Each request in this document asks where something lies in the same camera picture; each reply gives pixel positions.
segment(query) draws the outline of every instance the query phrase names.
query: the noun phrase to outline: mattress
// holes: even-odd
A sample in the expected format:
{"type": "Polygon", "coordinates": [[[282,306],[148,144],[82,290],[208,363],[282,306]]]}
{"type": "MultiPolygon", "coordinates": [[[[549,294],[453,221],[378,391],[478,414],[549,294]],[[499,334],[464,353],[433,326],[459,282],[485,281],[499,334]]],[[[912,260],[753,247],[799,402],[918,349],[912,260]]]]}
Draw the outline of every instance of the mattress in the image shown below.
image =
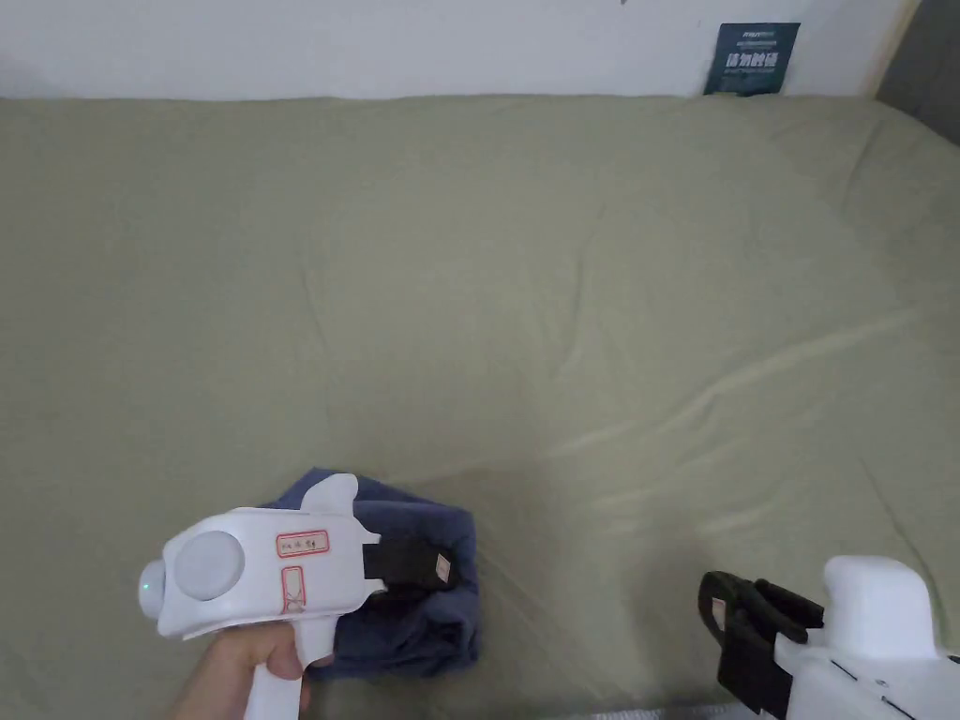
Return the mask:
{"type": "Polygon", "coordinates": [[[313,466],[470,509],[482,659],[317,717],[722,698],[702,573],[960,627],[960,151],[874,102],[0,103],[4,716],[159,716],[136,579],[313,466]]]}

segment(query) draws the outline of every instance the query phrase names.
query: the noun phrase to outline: white plastic housing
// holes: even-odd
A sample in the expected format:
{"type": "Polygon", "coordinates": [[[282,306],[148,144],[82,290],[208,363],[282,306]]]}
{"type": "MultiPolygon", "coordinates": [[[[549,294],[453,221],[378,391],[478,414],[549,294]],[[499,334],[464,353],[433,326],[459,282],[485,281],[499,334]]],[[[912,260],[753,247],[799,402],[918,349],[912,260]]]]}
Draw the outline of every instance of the white plastic housing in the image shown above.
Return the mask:
{"type": "MultiPolygon", "coordinates": [[[[286,620],[303,665],[333,651],[337,618],[357,610],[379,580],[364,577],[363,545],[379,542],[353,516],[357,479],[337,474],[299,510],[238,508],[208,517],[144,568],[140,606],[163,636],[184,639],[233,625],[286,620]]],[[[296,720],[300,681],[256,669],[247,720],[296,720]]]]}
{"type": "Polygon", "coordinates": [[[955,720],[960,664],[933,640],[920,576],[885,558],[827,564],[823,630],[799,645],[777,636],[777,664],[793,676],[786,720],[955,720]]]}
{"type": "Polygon", "coordinates": [[[889,558],[841,556],[827,563],[824,581],[827,645],[875,660],[937,657],[930,595],[912,569],[889,558]]]}

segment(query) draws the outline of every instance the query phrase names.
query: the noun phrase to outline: finger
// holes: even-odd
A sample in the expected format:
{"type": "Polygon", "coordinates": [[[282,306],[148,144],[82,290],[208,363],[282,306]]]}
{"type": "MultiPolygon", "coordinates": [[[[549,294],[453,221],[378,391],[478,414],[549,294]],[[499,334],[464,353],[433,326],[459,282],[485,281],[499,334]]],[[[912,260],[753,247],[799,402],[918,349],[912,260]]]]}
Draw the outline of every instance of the finger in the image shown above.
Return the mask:
{"type": "Polygon", "coordinates": [[[266,662],[267,669],[284,680],[296,680],[303,674],[297,657],[293,626],[286,622],[246,625],[224,631],[223,641],[248,668],[266,662]]]}

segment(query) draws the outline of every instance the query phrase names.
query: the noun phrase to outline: blue towel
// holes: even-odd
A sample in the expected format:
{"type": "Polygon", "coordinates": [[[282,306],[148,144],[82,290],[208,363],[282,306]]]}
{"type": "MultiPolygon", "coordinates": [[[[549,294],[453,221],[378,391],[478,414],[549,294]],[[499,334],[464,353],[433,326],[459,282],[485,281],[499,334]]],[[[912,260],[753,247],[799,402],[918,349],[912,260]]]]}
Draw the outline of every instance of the blue towel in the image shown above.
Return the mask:
{"type": "MultiPolygon", "coordinates": [[[[267,508],[299,509],[306,492],[333,470],[313,468],[267,508]]],[[[431,677],[477,660],[480,595],[476,531],[466,510],[430,502],[357,475],[353,514],[373,533],[418,537],[449,549],[462,576],[453,590],[374,596],[337,622],[334,660],[311,667],[315,678],[370,678],[382,673],[431,677]]]]}

